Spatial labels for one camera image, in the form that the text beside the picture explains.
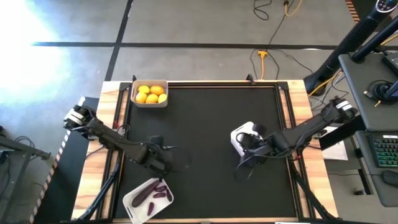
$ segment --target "wooden table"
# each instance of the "wooden table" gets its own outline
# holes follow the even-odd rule
[[[290,98],[292,100],[292,106],[296,123],[300,124],[306,119],[312,117],[312,112],[308,102],[307,94],[305,92],[304,82],[302,80],[284,80],[289,84]],[[245,81],[228,81],[228,82],[245,82]],[[113,119],[115,114],[116,102],[118,100],[120,82],[104,82],[101,96],[99,98],[97,117],[102,120],[105,125],[111,127],[113,125]],[[281,91],[282,104],[284,107],[284,114],[286,118],[287,126],[290,126],[289,112],[287,110],[287,104],[284,97],[283,91]],[[121,113],[119,117],[119,124],[123,123],[124,109],[126,107],[127,94],[124,94]],[[319,146],[318,141],[311,142],[313,146]],[[98,141],[90,142],[87,153],[94,151],[99,148],[100,144]],[[111,167],[114,166],[116,161],[116,154],[114,152],[112,157]],[[76,196],[76,202],[72,213],[72,218],[78,218],[87,207],[92,203],[101,188],[101,182],[103,178],[105,160],[107,150],[99,151],[96,154],[91,155],[85,161],[83,173],[81,175],[80,186]],[[308,180],[310,182],[310,188],[315,196],[319,199],[323,206],[334,216],[338,216],[333,194],[330,188],[328,175],[326,173],[326,167],[323,160],[322,152],[318,149],[306,148],[303,152],[303,158],[306,165],[306,171]],[[103,218],[108,217],[108,210],[110,204],[111,190],[108,191],[104,200],[103,207]],[[305,217],[309,217],[308,207],[305,195],[300,189],[300,199],[302,202],[303,212]],[[211,218],[211,219],[184,219],[184,222],[294,222],[297,218]],[[114,220],[115,223],[129,223],[130,219],[118,219]],[[182,222],[179,220],[149,220],[149,222]]]

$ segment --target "computer keyboard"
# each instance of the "computer keyboard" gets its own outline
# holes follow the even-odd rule
[[[398,136],[371,135],[369,141],[378,167],[398,168]]]

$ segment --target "white plate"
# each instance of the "white plate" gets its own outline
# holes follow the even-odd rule
[[[173,203],[173,201],[174,201],[173,193],[169,189],[169,186],[166,184],[166,181],[164,179],[162,179],[161,183],[157,187],[161,187],[161,186],[164,186],[164,185],[167,186],[167,188],[170,191],[170,194],[172,195],[172,201],[171,202],[169,202],[169,200],[167,200],[167,196],[166,197],[162,197],[162,198],[154,198],[154,195],[159,193],[159,192],[153,191],[143,201],[143,203],[140,204],[138,207],[133,208],[131,206],[131,202],[134,199],[134,197],[136,197],[137,194],[139,194],[139,192],[144,190],[148,185],[150,185],[151,183],[155,182],[157,179],[158,178],[149,179],[147,182],[141,184],[139,187],[137,187],[132,192],[126,194],[123,197],[123,205],[124,205],[124,208],[127,210],[127,214],[129,215],[132,224],[141,224],[141,223],[144,223],[144,222],[148,221],[148,219],[152,218],[154,215],[159,213],[165,207],[167,207],[171,203]],[[147,216],[149,204],[151,202],[153,202],[155,206],[154,206],[154,209],[153,209],[151,215]]]

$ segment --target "gray floor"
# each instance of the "gray floor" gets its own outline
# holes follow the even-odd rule
[[[269,21],[252,13],[252,0],[135,0],[123,42],[188,42],[267,44],[283,16],[282,0],[265,8]],[[112,48],[28,47],[31,42],[114,42],[127,0],[26,1],[12,3],[18,12],[14,45],[0,83],[0,124],[10,138],[26,135],[37,148],[56,154],[65,134],[62,119],[81,96],[98,97]],[[344,0],[305,0],[299,12],[286,18],[273,44],[336,45],[354,26]],[[166,80],[242,80],[254,74],[252,49],[145,49],[121,48],[112,80],[161,78]],[[285,50],[316,70],[328,50]],[[279,79],[302,79],[310,72],[284,54],[271,50],[280,65]],[[257,75],[259,57],[254,54]],[[265,79],[274,79],[277,67],[265,59]],[[349,91],[345,80],[336,85]],[[326,100],[335,95],[332,90]],[[346,97],[354,103],[351,94]],[[311,99],[313,105],[317,100]],[[27,219],[52,161],[34,160],[25,175],[24,194],[15,219]],[[375,196],[354,197],[360,186],[355,176],[330,176],[340,216],[347,220],[394,223],[396,208],[384,208]]]

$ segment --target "yellow lemon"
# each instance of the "yellow lemon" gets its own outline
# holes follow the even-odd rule
[[[147,95],[145,93],[139,92],[136,96],[136,102],[137,103],[145,103],[145,100],[147,99]]]
[[[145,103],[157,103],[157,95],[156,94],[151,94],[147,97],[147,100],[145,101]]]
[[[148,86],[142,85],[138,87],[138,92],[148,94],[150,90]]]
[[[164,89],[160,85],[153,85],[150,88],[150,92],[159,96],[160,94],[164,93]]]
[[[166,94],[160,94],[159,99],[157,99],[158,103],[164,102],[167,100],[167,95]]]

